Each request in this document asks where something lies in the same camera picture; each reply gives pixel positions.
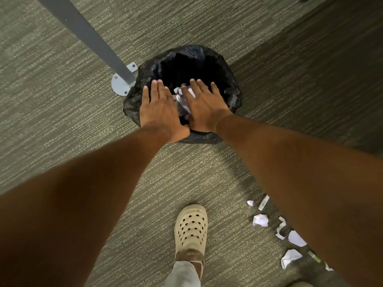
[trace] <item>black trash bag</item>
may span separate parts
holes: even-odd
[[[186,45],[165,51],[145,61],[138,68],[136,84],[124,101],[124,113],[140,126],[140,107],[142,89],[150,86],[152,80],[162,80],[173,94],[183,83],[189,85],[190,79],[201,79],[210,88],[215,82],[227,106],[233,113],[242,106],[242,93],[238,83],[224,58],[214,50],[202,45]],[[188,120],[180,117],[182,125]],[[180,143],[217,144],[221,138],[214,133],[190,131],[190,135]]]

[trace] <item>gray metal post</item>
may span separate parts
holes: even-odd
[[[135,76],[127,69],[126,65],[69,0],[38,1],[59,19],[66,28],[92,49],[128,85],[136,81]]]

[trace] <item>white pants leg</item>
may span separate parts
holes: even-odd
[[[201,287],[201,281],[192,263],[176,261],[164,287]]]

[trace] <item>metal base plate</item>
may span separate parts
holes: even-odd
[[[137,65],[134,62],[129,63],[126,67],[130,70],[131,73],[137,71],[138,69]],[[129,92],[130,88],[134,86],[136,82],[133,82],[130,85],[128,85],[127,82],[122,79],[122,77],[120,77],[117,73],[115,73],[112,76],[111,83],[112,83],[113,91],[119,96],[124,97],[124,96],[127,96],[127,93]]]

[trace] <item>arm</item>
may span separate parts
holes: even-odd
[[[144,89],[142,128],[0,196],[4,286],[82,286],[144,172],[165,143],[189,135],[169,89]]]
[[[356,285],[381,284],[383,162],[372,155],[233,115],[218,88],[193,82],[191,129],[231,146],[319,256]]]

